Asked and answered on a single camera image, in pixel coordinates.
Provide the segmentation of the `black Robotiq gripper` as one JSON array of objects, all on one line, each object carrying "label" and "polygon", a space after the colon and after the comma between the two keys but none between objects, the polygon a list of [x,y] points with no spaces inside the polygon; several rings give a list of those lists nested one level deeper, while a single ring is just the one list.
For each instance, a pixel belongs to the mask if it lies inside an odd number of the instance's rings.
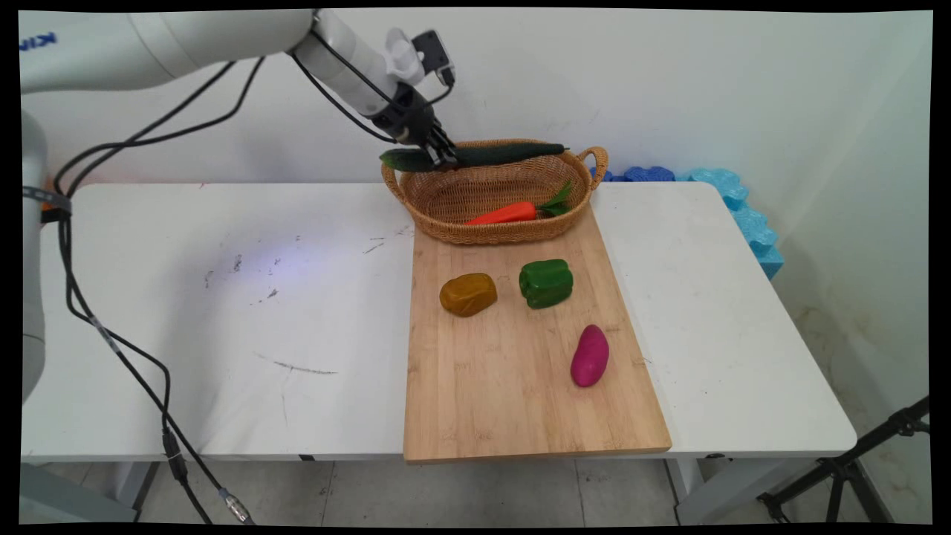
[{"label": "black Robotiq gripper", "polygon": [[435,112],[417,89],[407,82],[398,82],[391,101],[371,116],[371,124],[397,143],[421,146],[432,161],[432,169],[458,162],[454,143],[437,126]]}]

